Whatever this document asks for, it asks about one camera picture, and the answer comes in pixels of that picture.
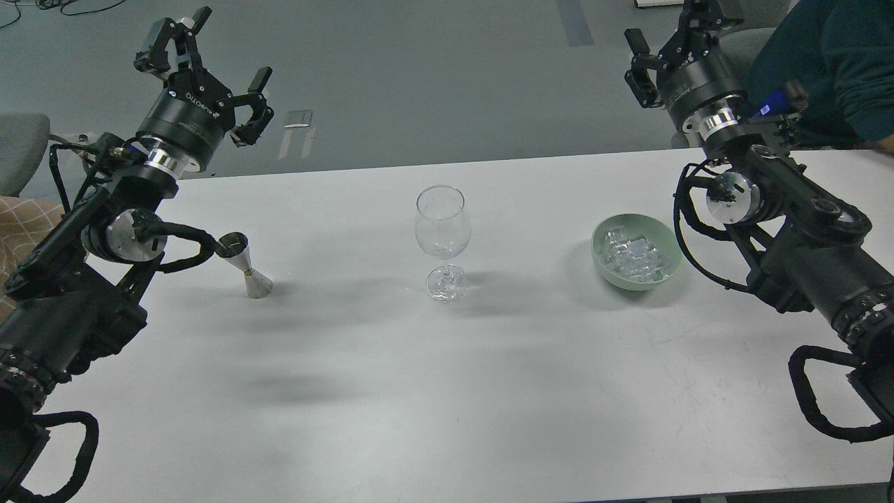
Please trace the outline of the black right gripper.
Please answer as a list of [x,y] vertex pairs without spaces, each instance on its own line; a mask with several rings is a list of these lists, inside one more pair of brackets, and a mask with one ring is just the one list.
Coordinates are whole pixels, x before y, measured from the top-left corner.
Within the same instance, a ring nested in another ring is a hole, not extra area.
[[[673,147],[734,149],[744,129],[740,109],[746,90],[720,51],[716,35],[744,22],[738,1],[684,1],[677,31],[670,38],[670,66],[651,53],[639,28],[625,29],[632,57],[624,80],[642,108],[660,108],[675,127]],[[657,73],[657,83],[650,76]]]

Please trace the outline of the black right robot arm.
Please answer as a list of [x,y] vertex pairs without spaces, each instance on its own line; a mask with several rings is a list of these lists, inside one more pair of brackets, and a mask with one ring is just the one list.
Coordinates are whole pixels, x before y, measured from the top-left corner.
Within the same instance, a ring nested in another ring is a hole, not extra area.
[[[892,435],[892,274],[863,251],[872,224],[805,175],[791,157],[807,108],[799,80],[783,80],[743,112],[741,64],[727,31],[744,22],[738,1],[684,1],[679,24],[652,54],[626,29],[625,80],[642,108],[663,108],[705,159],[688,163],[674,193],[677,243],[690,264],[725,289],[754,294],[777,312],[818,311],[846,351],[802,346],[789,358],[800,410],[818,432],[847,442]],[[808,360],[847,366],[847,379],[879,421],[841,427],[821,413]]]

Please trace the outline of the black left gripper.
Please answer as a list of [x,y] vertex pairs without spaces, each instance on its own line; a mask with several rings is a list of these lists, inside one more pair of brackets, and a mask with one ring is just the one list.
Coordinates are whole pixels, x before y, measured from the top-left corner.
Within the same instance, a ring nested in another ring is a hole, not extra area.
[[235,125],[235,112],[221,102],[232,96],[209,71],[205,70],[197,45],[197,35],[213,10],[201,7],[189,18],[163,18],[148,32],[134,68],[165,82],[165,89],[138,127],[138,138],[154,138],[178,147],[197,163],[193,173],[207,170],[223,136],[237,147],[255,145],[274,117],[264,95],[272,75],[271,67],[262,67],[243,95],[232,98],[233,108],[249,106],[248,120]]

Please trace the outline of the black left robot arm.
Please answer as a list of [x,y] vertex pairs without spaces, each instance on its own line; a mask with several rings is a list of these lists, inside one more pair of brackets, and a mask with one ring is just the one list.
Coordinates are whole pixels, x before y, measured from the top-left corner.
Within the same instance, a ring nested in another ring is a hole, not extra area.
[[[98,449],[98,420],[86,411],[41,408],[55,386],[120,353],[146,327],[140,301],[156,273],[218,256],[242,272],[249,298],[272,292],[272,281],[251,264],[244,233],[214,238],[156,213],[185,172],[207,168],[224,135],[238,147],[253,145],[274,117],[263,93],[270,68],[236,95],[204,67],[197,35],[211,13],[204,6],[150,29],[134,66],[159,78],[163,90],[134,137],[104,133],[92,143],[62,140],[50,148],[52,168],[57,150],[83,153],[87,176],[73,203],[63,200],[60,224],[4,284],[15,306],[2,323],[3,502],[67,502],[83,487]],[[22,483],[49,430],[64,424],[85,430],[73,473],[50,495],[32,493]]]

